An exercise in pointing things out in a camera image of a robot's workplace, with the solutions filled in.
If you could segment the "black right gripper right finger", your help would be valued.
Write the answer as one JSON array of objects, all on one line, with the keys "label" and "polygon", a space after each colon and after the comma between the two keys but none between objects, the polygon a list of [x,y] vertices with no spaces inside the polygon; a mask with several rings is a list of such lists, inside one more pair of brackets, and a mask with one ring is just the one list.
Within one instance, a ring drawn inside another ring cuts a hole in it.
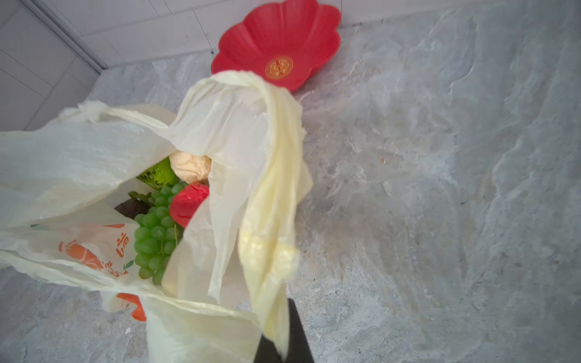
[{"label": "black right gripper right finger", "polygon": [[288,299],[290,318],[289,349],[285,363],[314,363],[313,354],[300,320],[296,304]]}]

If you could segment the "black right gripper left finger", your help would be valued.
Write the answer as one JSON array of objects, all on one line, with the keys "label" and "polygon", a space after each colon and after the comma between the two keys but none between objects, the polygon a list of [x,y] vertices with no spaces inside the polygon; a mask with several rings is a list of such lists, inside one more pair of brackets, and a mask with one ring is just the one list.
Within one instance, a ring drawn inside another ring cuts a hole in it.
[{"label": "black right gripper left finger", "polygon": [[281,363],[281,356],[278,354],[275,344],[264,335],[260,337],[254,363]]}]

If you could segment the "cream plastic fruit-print bag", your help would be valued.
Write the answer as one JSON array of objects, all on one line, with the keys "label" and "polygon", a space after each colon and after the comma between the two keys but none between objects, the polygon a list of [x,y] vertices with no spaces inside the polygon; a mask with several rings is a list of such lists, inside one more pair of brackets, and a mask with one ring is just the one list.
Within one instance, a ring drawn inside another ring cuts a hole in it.
[{"label": "cream plastic fruit-print bag", "polygon": [[[41,281],[139,298],[152,362],[251,362],[261,338],[286,358],[295,216],[312,187],[302,107],[286,89],[226,71],[178,113],[87,101],[33,132],[1,135],[1,264]],[[212,161],[209,197],[162,284],[139,278],[134,220],[116,211],[136,177],[175,151]]]}]

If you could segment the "red flower-shaped plastic plate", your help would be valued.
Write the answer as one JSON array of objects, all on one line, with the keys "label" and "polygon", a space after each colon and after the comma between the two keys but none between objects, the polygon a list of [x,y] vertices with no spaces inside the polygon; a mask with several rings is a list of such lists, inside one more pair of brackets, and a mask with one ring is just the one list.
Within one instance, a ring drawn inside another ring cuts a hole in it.
[{"label": "red flower-shaped plastic plate", "polygon": [[318,1],[268,3],[221,37],[211,72],[250,71],[298,90],[339,51],[340,10]]}]

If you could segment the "green grape bunch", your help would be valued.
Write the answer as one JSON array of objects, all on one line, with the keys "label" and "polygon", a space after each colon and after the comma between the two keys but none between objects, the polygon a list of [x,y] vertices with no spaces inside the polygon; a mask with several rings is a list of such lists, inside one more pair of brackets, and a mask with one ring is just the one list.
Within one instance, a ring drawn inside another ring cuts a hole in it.
[{"label": "green grape bunch", "polygon": [[156,286],[162,284],[170,257],[182,238],[183,227],[170,216],[169,208],[185,186],[181,181],[146,195],[129,193],[132,201],[147,208],[133,218],[139,224],[135,232],[134,262],[139,267],[139,277]]}]

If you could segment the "dark purple fruit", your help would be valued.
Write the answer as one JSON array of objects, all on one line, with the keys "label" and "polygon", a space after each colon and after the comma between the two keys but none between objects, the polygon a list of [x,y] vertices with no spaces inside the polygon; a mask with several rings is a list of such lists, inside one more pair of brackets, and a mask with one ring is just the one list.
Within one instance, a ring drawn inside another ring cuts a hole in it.
[{"label": "dark purple fruit", "polygon": [[134,219],[137,215],[146,214],[151,206],[139,199],[131,198],[117,205],[114,209],[123,216]]}]

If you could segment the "beige garlic bulb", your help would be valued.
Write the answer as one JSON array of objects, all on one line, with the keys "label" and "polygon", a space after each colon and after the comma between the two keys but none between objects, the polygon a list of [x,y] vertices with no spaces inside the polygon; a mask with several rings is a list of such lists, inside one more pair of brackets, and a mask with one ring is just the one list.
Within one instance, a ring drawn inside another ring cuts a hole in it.
[{"label": "beige garlic bulb", "polygon": [[169,156],[172,171],[182,181],[190,184],[208,184],[212,160],[208,156],[198,157],[184,151],[176,151]]}]

